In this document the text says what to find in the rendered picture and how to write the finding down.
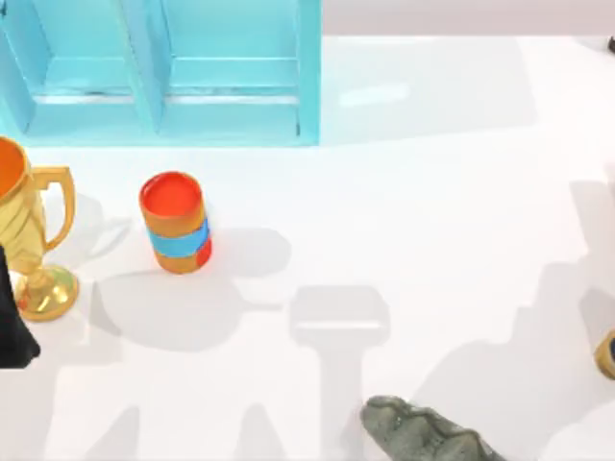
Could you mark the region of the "orange and blue can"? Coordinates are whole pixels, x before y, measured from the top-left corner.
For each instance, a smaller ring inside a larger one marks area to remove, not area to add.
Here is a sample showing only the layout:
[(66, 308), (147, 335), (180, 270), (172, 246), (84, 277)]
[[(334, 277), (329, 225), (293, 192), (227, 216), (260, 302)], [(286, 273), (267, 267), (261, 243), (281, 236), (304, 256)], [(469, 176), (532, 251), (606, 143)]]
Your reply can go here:
[(212, 240), (204, 195), (192, 176), (178, 171), (159, 173), (141, 187), (138, 200), (162, 269), (188, 274), (206, 264)]

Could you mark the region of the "grey-green shoe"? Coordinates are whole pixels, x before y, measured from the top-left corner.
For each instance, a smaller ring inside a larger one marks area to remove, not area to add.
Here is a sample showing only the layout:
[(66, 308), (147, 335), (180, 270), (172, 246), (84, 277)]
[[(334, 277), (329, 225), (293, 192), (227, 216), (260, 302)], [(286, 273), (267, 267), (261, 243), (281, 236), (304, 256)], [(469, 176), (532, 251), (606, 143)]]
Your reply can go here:
[(360, 420), (391, 461), (508, 461), (474, 429), (396, 396), (368, 399)]

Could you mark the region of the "light blue rack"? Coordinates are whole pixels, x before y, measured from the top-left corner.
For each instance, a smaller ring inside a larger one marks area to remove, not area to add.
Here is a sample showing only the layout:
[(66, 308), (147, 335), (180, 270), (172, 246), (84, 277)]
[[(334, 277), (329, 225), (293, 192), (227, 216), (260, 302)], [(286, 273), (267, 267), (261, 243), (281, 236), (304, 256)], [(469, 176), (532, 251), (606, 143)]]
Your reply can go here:
[(321, 17), (321, 0), (0, 0), (0, 135), (315, 145)]

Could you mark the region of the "gold trophy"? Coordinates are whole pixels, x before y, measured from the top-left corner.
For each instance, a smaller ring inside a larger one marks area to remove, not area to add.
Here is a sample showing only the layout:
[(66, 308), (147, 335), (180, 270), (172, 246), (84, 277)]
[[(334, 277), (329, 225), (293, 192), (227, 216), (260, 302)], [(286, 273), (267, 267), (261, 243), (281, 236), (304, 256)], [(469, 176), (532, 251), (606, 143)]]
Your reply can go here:
[[(41, 192), (53, 183), (61, 187), (64, 221), (59, 233), (48, 239)], [(29, 321), (54, 321), (78, 298), (76, 276), (44, 262), (45, 255), (71, 231), (75, 207), (75, 186), (68, 167), (33, 167), (19, 144), (0, 136), (0, 246), (9, 268), (20, 275), (14, 291), (16, 306)]]

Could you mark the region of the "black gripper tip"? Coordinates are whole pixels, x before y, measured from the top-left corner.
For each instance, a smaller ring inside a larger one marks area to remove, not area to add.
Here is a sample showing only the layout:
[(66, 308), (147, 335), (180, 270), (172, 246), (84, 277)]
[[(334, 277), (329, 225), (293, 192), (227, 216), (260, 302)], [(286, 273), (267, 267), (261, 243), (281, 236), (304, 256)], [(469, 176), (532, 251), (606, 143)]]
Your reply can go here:
[(0, 369), (25, 369), (39, 355), (40, 345), (18, 312), (0, 245)]

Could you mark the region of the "yellow and blue object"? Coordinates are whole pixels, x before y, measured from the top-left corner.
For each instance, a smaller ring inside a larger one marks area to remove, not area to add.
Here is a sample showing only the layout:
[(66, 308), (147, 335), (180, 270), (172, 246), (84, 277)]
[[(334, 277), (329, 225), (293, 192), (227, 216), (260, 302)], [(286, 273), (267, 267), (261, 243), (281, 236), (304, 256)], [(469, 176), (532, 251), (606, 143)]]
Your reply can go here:
[(594, 360), (604, 376), (615, 380), (615, 329), (609, 331), (597, 346)]

